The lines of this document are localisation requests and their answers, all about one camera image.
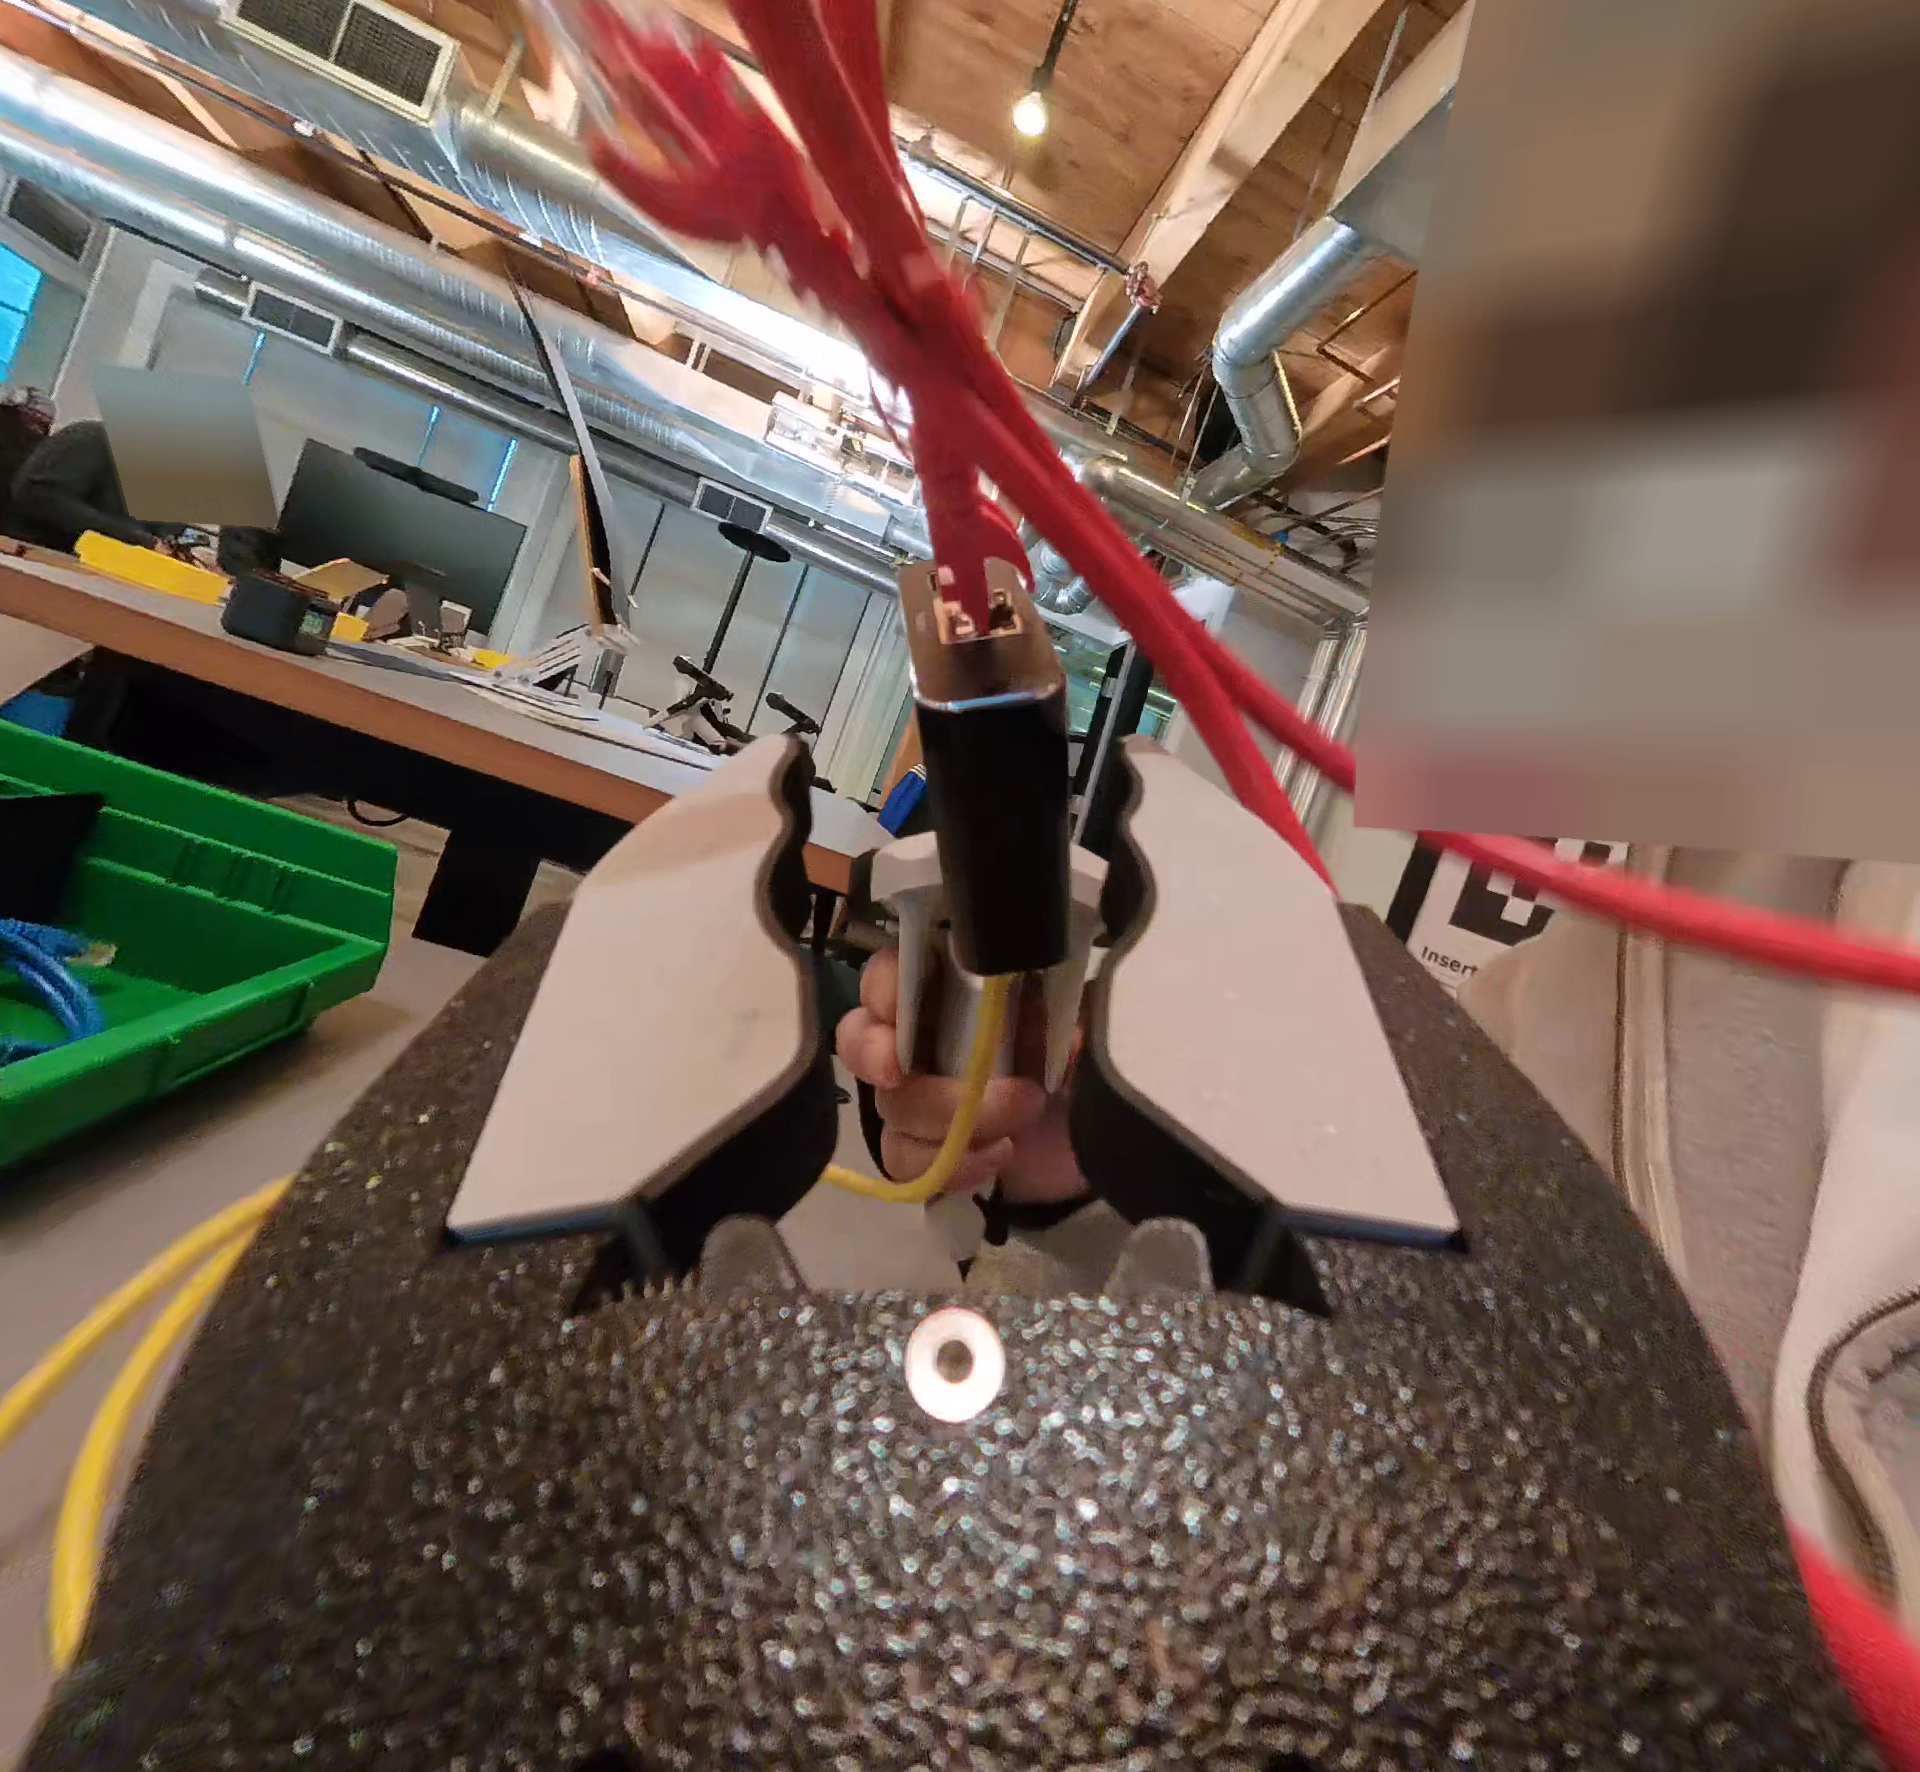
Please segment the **computer monitor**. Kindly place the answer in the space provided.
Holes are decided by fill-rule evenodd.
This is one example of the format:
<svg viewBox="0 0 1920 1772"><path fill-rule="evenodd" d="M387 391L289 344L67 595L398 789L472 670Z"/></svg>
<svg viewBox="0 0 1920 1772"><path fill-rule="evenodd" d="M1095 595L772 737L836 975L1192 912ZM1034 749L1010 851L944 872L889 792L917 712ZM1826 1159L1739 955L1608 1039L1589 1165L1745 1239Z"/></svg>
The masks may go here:
<svg viewBox="0 0 1920 1772"><path fill-rule="evenodd" d="M305 441L277 508L276 538L286 565L351 559L467 606L469 629L492 632L526 526L322 441Z"/></svg>

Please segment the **black ethernet splitter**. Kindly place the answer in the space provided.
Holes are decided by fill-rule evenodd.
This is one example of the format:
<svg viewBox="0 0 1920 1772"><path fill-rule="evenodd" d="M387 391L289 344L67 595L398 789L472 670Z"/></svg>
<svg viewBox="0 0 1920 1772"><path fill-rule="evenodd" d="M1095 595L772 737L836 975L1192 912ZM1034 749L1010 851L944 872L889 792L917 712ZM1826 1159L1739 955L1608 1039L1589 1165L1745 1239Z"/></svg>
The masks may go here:
<svg viewBox="0 0 1920 1772"><path fill-rule="evenodd" d="M931 562L901 568L901 613L931 825L960 966L974 975L1068 960L1068 687L1018 569L988 559L988 622Z"/></svg>

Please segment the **white printed sign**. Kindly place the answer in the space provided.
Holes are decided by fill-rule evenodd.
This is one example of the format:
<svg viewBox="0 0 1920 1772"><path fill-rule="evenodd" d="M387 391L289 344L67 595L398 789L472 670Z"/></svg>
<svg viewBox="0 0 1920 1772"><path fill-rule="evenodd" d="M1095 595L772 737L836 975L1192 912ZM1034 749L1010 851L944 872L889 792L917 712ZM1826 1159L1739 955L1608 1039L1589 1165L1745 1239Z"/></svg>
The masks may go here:
<svg viewBox="0 0 1920 1772"><path fill-rule="evenodd" d="M1537 939L1554 915L1540 887L1448 851L1415 844L1385 924L1446 991L1508 949Z"/></svg>

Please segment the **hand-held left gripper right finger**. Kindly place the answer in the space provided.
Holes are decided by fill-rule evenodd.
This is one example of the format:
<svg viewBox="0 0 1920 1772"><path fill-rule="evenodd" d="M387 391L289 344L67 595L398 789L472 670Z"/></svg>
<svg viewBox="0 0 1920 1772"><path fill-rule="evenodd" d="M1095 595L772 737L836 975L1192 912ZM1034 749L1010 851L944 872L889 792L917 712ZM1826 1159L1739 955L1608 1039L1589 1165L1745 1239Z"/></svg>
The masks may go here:
<svg viewBox="0 0 1920 1772"><path fill-rule="evenodd" d="M1274 828L1131 738L1072 1077L1072 1147L1203 1285L1324 1312L1306 1242L1463 1250L1338 898Z"/></svg>

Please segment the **bent metal air duct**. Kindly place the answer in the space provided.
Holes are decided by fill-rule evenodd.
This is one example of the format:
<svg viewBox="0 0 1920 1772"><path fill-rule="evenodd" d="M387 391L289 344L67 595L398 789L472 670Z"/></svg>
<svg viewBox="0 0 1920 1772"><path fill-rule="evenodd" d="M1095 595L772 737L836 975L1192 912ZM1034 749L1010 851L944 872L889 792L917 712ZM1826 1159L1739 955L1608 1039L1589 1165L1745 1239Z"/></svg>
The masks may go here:
<svg viewBox="0 0 1920 1772"><path fill-rule="evenodd" d="M1195 471L1193 506L1316 485L1389 441L1415 275L1411 254L1327 214L1229 305L1212 382L1238 441Z"/></svg>

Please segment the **yellow plastic bin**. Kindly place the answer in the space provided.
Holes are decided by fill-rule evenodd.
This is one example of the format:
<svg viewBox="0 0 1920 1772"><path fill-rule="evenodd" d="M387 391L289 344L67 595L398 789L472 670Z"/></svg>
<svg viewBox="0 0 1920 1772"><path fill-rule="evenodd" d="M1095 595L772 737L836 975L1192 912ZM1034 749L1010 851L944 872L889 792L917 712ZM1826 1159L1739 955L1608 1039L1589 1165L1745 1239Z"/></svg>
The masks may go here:
<svg viewBox="0 0 1920 1772"><path fill-rule="evenodd" d="M219 613L226 600L229 584L240 575L221 574L192 559L127 545L94 533L80 536L77 558L87 569L107 574L123 584L212 606ZM351 603L383 588L387 581L387 574L356 559L330 559L305 575L282 575L298 579L338 603L340 619L334 626L334 644L356 644L367 637L367 625L353 614Z"/></svg>

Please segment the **green plastic bin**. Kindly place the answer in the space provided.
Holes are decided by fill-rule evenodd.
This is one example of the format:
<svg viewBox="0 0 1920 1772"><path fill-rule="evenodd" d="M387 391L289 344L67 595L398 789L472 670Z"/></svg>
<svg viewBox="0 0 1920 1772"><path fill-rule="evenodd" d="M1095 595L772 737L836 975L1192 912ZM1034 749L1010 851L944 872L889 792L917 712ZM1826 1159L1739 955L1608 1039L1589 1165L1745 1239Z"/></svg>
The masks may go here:
<svg viewBox="0 0 1920 1772"><path fill-rule="evenodd" d="M3 919L7 1176L373 989L396 848L5 724L3 797L37 792L105 809L59 919Z"/></svg>

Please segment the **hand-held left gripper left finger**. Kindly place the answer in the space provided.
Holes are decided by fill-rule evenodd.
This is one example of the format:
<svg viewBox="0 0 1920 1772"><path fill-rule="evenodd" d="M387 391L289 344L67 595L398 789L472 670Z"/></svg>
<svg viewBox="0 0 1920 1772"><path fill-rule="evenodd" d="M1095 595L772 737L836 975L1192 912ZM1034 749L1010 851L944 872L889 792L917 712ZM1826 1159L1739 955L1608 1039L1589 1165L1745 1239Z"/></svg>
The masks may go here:
<svg viewBox="0 0 1920 1772"><path fill-rule="evenodd" d="M836 1147L805 865L813 759L755 742L588 873L448 1209L456 1246L599 1236L641 1285L774 1224Z"/></svg>

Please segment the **black bin divider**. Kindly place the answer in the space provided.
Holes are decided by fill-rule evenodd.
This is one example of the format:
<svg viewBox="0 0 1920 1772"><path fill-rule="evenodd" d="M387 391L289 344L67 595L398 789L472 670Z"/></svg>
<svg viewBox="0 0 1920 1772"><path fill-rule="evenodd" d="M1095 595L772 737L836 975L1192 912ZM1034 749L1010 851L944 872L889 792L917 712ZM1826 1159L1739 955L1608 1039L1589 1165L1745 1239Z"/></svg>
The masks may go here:
<svg viewBox="0 0 1920 1772"><path fill-rule="evenodd" d="M5 920L55 922L105 809L99 792L3 797Z"/></svg>

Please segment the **long metal air duct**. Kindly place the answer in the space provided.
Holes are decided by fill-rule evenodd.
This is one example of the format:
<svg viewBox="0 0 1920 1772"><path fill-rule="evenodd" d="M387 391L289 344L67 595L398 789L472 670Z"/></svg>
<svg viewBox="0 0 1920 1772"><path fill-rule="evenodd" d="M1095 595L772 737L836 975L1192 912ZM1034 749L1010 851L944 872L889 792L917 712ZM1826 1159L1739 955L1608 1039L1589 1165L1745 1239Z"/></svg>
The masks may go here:
<svg viewBox="0 0 1920 1772"><path fill-rule="evenodd" d="M560 408L547 358L605 441L729 479L873 552L924 559L917 506L767 442L772 407L553 300L308 193L16 53L3 56L5 168L115 225L262 279L421 358Z"/></svg>

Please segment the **long work table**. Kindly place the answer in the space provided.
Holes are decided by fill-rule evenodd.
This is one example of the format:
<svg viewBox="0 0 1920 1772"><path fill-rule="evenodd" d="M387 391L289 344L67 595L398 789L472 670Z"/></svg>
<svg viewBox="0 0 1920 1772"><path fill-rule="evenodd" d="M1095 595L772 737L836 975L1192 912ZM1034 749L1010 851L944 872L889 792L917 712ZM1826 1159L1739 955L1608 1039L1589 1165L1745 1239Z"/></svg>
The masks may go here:
<svg viewBox="0 0 1920 1772"><path fill-rule="evenodd" d="M219 613L5 543L5 616L107 656L77 728L111 745L129 682L204 709L303 786L446 828L414 934L492 954L540 865L585 872L709 768L599 738L494 690L353 649L297 656L223 630Z"/></svg>

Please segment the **black stool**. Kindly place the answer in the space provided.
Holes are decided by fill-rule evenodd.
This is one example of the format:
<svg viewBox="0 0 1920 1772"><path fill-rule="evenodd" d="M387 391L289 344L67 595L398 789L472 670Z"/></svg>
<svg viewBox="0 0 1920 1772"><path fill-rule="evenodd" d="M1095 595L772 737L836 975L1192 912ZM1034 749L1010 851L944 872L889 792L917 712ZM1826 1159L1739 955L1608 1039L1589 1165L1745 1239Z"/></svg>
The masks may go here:
<svg viewBox="0 0 1920 1772"><path fill-rule="evenodd" d="M736 522L722 522L718 526L718 535L736 552L739 564L729 596L722 605L714 630L711 632L706 656L700 661L700 672L706 675L704 711L709 712L709 719L714 722L714 727L721 724L721 719L714 714L733 700L733 691L718 679L718 656L722 654L733 629L733 620L749 577L759 564L788 565L793 559L788 545L780 543L767 533L758 533Z"/></svg>

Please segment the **small black box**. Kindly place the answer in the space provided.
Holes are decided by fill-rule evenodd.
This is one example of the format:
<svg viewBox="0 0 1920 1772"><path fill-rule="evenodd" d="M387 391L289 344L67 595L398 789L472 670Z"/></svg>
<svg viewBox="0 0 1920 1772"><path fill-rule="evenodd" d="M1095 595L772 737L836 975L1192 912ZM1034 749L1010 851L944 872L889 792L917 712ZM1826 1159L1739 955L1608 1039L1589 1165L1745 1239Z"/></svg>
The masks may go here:
<svg viewBox="0 0 1920 1772"><path fill-rule="evenodd" d="M221 629L240 641L288 656L325 656L340 619L337 600L298 579L249 569L229 584Z"/></svg>

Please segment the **person's right hand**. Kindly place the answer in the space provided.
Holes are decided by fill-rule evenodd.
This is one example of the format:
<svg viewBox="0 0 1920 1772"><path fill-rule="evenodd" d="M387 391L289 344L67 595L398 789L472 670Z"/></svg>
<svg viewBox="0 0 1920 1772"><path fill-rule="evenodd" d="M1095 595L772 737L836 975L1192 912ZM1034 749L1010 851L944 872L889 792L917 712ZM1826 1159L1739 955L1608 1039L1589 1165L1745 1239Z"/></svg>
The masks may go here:
<svg viewBox="0 0 1920 1772"><path fill-rule="evenodd" d="M860 1088L862 1134L892 1181L924 1174L944 1143L961 1085L939 1073L911 1076L901 1064L901 955L873 954L860 975L857 1005L836 1020L835 1053ZM1068 1093L1023 1076L989 1079L968 1159L954 1191L996 1192L1015 1224L1030 1226L1092 1205L1069 1141Z"/></svg>

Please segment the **wooden clipboard stand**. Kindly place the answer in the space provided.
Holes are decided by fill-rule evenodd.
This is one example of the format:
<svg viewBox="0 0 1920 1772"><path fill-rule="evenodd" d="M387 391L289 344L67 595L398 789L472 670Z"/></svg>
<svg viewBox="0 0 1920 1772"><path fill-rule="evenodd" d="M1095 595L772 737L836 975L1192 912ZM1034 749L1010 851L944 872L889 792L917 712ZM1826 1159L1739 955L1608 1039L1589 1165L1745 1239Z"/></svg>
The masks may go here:
<svg viewBox="0 0 1920 1772"><path fill-rule="evenodd" d="M613 562L603 483L596 478L596 464L588 455L572 455L568 485L581 554L585 626L603 644L623 647L628 644L623 588Z"/></svg>

